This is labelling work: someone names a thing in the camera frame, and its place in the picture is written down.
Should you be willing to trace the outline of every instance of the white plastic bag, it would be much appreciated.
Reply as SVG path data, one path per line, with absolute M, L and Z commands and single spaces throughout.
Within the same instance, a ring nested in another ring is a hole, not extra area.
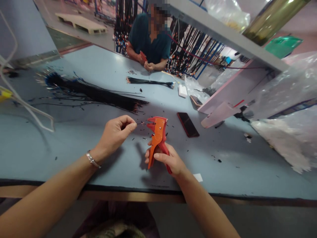
M 245 113 L 253 119 L 271 117 L 300 102 L 317 98 L 317 52 L 298 54 L 286 59 L 288 70 L 268 82 L 256 102 Z
M 245 63 L 241 62 L 240 59 L 237 59 L 231 67 L 234 68 L 242 68 L 245 65 Z M 218 91 L 221 86 L 223 86 L 233 75 L 235 75 L 239 69 L 226 69 L 222 72 L 221 75 L 218 76 L 216 81 L 210 86 L 210 88 L 214 89 L 215 91 Z
M 185 77 L 185 86 L 188 95 L 197 97 L 202 103 L 205 103 L 210 96 L 204 93 L 203 87 L 192 77 Z
M 227 26 L 243 32 L 250 24 L 250 14 L 241 10 L 236 0 L 206 0 L 210 15 Z
M 294 171 L 317 168 L 317 106 L 279 119 L 252 121 L 252 127 L 271 144 Z

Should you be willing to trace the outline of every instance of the yellow plug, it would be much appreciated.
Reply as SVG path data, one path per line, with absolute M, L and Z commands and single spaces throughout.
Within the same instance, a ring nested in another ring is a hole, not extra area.
M 5 99 L 11 98 L 12 92 L 8 89 L 0 89 L 0 102 L 4 101 Z

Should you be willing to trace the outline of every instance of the table edge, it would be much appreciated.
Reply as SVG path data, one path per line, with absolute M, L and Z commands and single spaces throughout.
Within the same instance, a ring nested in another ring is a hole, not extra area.
M 44 182 L 42 181 L 2 179 L 0 180 L 0 197 L 23 198 L 43 183 Z M 317 200 L 307 200 L 301 198 L 271 198 L 246 195 L 232 196 L 227 194 L 209 194 L 218 204 L 317 207 Z M 130 202 L 185 203 L 185 199 L 181 191 L 138 189 L 92 184 L 87 184 L 84 186 L 78 199 Z

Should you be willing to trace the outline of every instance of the red tool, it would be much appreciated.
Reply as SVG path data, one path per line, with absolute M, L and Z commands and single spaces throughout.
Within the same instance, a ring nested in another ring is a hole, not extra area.
M 150 128 L 154 134 L 152 135 L 152 146 L 150 150 L 149 156 L 149 165 L 148 169 L 153 166 L 154 163 L 154 150 L 157 146 L 159 146 L 164 154 L 169 155 L 169 151 L 165 145 L 166 135 L 165 135 L 165 127 L 167 119 L 164 117 L 150 117 L 148 121 L 153 123 L 148 123 L 147 127 Z M 171 168 L 166 165 L 167 171 L 169 174 L 172 174 Z
M 146 56 L 145 56 L 145 54 L 144 54 L 142 51 L 140 51 L 140 54 L 141 54 L 141 57 L 142 57 L 143 61 L 146 62 Z

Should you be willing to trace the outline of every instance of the right hand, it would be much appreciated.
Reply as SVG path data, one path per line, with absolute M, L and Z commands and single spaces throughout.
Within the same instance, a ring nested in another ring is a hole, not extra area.
M 100 141 L 96 147 L 90 151 L 91 156 L 101 165 L 109 155 L 114 153 L 122 145 L 136 127 L 136 122 L 128 115 L 108 121 Z
M 142 56 L 141 56 L 141 52 L 142 52 L 142 51 L 140 51 L 140 54 L 138 54 L 138 62 L 139 62 L 142 66 L 144 66 L 145 61 L 143 60 L 143 58 L 142 58 Z
M 169 156 L 167 154 L 163 154 L 162 150 L 157 146 L 154 151 L 154 158 L 157 161 L 160 161 L 164 163 L 165 165 L 168 165 L 171 168 L 172 176 L 177 177 L 178 175 L 184 173 L 187 171 L 186 165 L 182 161 L 182 159 L 179 157 L 173 146 L 165 143 L 168 151 Z M 150 150 L 149 148 L 145 153 L 145 163 L 149 163 L 149 156 L 150 156 Z

